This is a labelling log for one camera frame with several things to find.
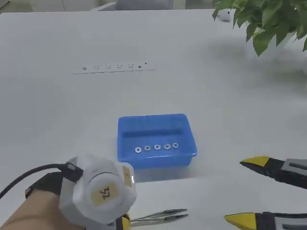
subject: plastic tray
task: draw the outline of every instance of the plastic tray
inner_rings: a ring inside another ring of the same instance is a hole
[[[136,147],[142,151],[136,153]],[[194,137],[184,114],[125,116],[118,120],[118,160],[134,169],[186,166],[196,154]]]

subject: power strip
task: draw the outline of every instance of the power strip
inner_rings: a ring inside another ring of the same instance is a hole
[[[74,74],[83,73],[110,73],[110,72],[133,72],[155,70],[155,64],[150,62],[128,62],[113,64],[98,64],[82,66]]]

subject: white table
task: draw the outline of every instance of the white table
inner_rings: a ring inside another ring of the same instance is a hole
[[[282,70],[260,67],[245,60],[244,29],[214,23],[211,13],[0,15],[0,187],[80,154],[116,159],[121,116],[185,113],[198,156],[181,171],[151,171],[152,180],[185,179],[137,184],[133,216],[187,207],[190,217],[159,229],[226,230],[224,214],[306,212],[307,191],[238,164],[255,155],[306,157],[305,78],[285,68],[301,59],[302,43],[289,43]],[[144,60],[157,70],[72,75],[87,63]],[[0,201],[0,223],[42,174]]]

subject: white device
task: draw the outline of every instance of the white device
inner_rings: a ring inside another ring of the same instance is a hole
[[[115,220],[136,199],[132,166],[92,155],[70,162],[83,169],[83,176],[77,183],[63,179],[59,209],[71,223],[87,230],[115,230]]]
[[[229,9],[220,10],[218,12],[217,16],[223,22],[230,22],[230,11],[229,11]]]

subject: metal washer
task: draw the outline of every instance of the metal washer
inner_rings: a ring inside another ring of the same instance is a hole
[[[155,150],[159,150],[161,148],[161,145],[154,145]]]
[[[175,149],[177,149],[177,148],[179,147],[178,143],[176,143],[176,142],[174,142],[172,146],[173,146],[173,148],[175,148]]]
[[[151,149],[152,149],[152,148],[150,148],[150,146],[148,146],[148,145],[144,147],[144,150],[145,150],[145,151],[150,151]]]
[[[170,148],[171,148],[171,145],[170,145],[170,144],[164,145],[164,149],[169,150]]]
[[[141,147],[136,147],[136,148],[135,148],[135,152],[136,152],[136,153],[142,152],[142,148],[141,148]]]

